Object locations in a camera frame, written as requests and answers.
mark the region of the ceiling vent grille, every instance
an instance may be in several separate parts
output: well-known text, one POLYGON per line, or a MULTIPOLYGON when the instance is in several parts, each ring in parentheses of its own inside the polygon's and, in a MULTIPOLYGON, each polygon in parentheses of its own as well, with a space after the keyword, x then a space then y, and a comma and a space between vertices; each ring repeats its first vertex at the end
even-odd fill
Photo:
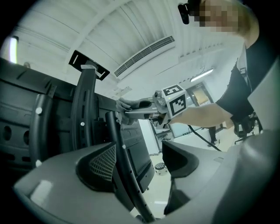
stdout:
POLYGON ((172 36, 163 38, 148 47, 144 48, 137 54, 135 54, 133 57, 131 57, 129 60, 127 60, 123 65, 121 65, 114 73, 118 77, 121 75, 124 71, 126 71, 128 68, 130 68, 132 65, 134 65, 136 62, 144 58, 145 56, 151 54, 152 52, 160 49, 163 46, 166 46, 172 42, 175 42, 174 38, 172 36))

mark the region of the office chair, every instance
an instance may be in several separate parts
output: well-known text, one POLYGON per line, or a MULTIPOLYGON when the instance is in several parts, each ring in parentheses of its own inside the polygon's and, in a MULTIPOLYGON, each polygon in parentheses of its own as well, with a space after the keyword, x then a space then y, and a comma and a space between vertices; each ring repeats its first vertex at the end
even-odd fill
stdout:
POLYGON ((233 121, 234 133, 240 138, 239 140, 234 142, 235 145, 237 142, 244 141, 245 139, 247 139, 249 137, 247 135, 250 134, 251 132, 252 135, 254 135, 253 129, 255 127, 255 121, 256 121, 255 116, 253 117, 247 116, 240 122, 233 121))

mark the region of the round stool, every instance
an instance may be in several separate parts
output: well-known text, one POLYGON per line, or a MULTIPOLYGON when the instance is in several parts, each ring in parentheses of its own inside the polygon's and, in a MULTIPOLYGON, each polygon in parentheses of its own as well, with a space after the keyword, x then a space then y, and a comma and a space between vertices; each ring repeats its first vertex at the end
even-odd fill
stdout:
POLYGON ((164 163, 158 163, 154 166, 154 169, 158 175, 164 175, 167 173, 167 168, 164 163))

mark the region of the white cube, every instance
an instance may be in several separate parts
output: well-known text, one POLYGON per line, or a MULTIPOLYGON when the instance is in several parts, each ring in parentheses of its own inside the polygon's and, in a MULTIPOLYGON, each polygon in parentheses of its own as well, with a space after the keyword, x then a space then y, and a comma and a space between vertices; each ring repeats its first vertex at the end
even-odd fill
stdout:
POLYGON ((161 89, 161 91, 171 119, 187 109, 187 91, 182 86, 172 85, 161 89))

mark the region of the gray glove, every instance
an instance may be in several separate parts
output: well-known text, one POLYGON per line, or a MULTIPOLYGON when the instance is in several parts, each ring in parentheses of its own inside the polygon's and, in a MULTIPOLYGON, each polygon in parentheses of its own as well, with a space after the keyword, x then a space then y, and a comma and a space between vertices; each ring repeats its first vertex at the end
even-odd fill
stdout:
POLYGON ((124 125, 133 125, 137 119, 128 118, 125 116, 126 111, 132 111, 133 109, 139 108, 140 100, 132 101, 120 98, 116 101, 117 111, 120 112, 121 118, 119 118, 120 123, 124 125))

